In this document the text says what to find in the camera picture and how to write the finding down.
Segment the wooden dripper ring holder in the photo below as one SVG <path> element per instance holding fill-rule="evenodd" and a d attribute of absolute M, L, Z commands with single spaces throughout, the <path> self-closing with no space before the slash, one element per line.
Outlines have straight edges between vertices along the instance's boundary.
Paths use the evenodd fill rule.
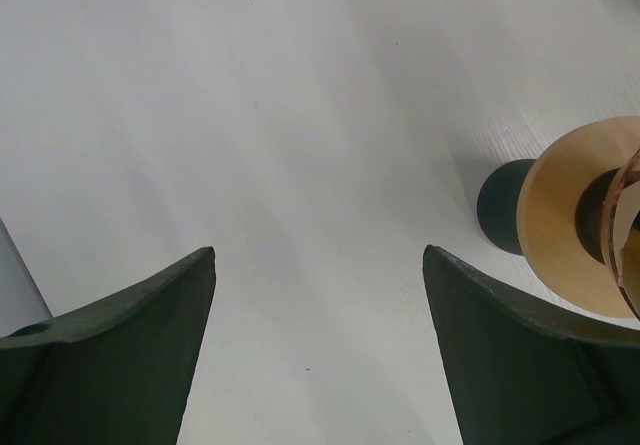
<path fill-rule="evenodd" d="M 614 117 L 579 127 L 552 143 L 524 179 L 517 204 L 519 243 L 530 268 L 572 305 L 608 318 L 633 316 L 607 266 L 583 247 L 575 225 L 592 182 L 639 149 L 639 118 Z"/>

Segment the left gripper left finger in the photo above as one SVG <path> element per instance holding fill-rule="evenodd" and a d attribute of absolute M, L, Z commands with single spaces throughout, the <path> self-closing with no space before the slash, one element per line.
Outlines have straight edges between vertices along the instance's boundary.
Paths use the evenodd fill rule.
<path fill-rule="evenodd" d="M 203 247 L 2 338 L 2 443 L 176 443 L 215 286 Z"/>

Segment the red-rimmed glass carafe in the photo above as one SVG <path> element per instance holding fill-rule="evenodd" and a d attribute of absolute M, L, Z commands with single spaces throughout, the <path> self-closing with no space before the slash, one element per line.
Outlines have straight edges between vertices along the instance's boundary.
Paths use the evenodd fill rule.
<path fill-rule="evenodd" d="M 505 163 L 484 181 L 476 202 L 476 215 L 486 238 L 498 249 L 522 256 L 517 232 L 517 206 L 534 159 Z"/>

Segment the brown paper coffee filter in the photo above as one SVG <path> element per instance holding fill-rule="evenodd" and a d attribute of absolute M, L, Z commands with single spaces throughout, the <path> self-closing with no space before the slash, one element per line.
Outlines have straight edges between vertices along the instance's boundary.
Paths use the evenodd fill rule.
<path fill-rule="evenodd" d="M 639 317 L 639 186 L 620 194 L 614 217 L 613 245 L 617 284 Z"/>

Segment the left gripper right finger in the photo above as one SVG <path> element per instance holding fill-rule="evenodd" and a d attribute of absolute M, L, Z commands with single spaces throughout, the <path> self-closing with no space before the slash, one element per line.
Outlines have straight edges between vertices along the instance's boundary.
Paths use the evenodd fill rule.
<path fill-rule="evenodd" d="M 466 444 L 636 444 L 639 333 L 428 246 L 423 276 Z"/>

